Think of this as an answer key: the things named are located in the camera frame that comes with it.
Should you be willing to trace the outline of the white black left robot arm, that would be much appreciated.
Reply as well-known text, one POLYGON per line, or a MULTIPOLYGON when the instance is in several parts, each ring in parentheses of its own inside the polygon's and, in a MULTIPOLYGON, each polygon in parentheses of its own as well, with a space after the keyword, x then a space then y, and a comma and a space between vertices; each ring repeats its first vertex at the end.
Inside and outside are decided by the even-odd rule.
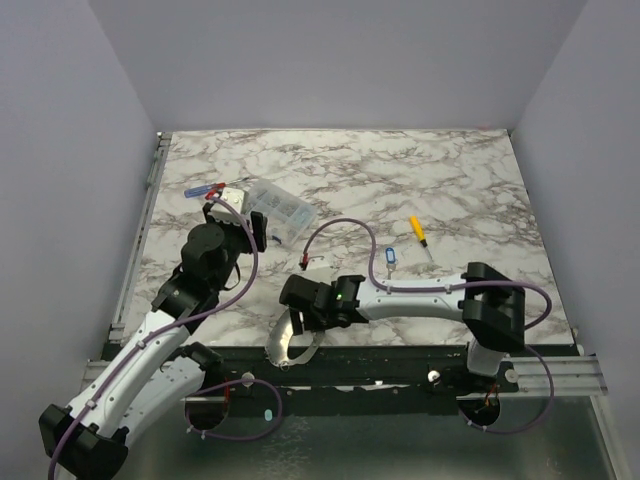
POLYGON ((220 299, 241 255, 257 259, 267 243, 259 212, 217 198, 188 234, 181 260, 137 331, 96 379, 66 406, 49 405, 38 423, 50 479, 112 479, 145 430, 183 397, 214 392, 220 357, 189 338, 211 315, 237 303, 255 282, 220 299))

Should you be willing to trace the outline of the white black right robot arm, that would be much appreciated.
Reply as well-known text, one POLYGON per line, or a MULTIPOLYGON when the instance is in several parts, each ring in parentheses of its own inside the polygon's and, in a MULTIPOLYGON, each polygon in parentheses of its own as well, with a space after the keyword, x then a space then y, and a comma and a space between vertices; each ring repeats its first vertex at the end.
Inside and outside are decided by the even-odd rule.
POLYGON ((462 323, 472 341, 459 378, 472 391, 491 384, 503 357, 525 347, 523 286, 481 262, 469 263, 461 274, 427 280, 343 275, 324 283, 292 275, 279 303, 289 309, 295 335, 395 317, 462 323))

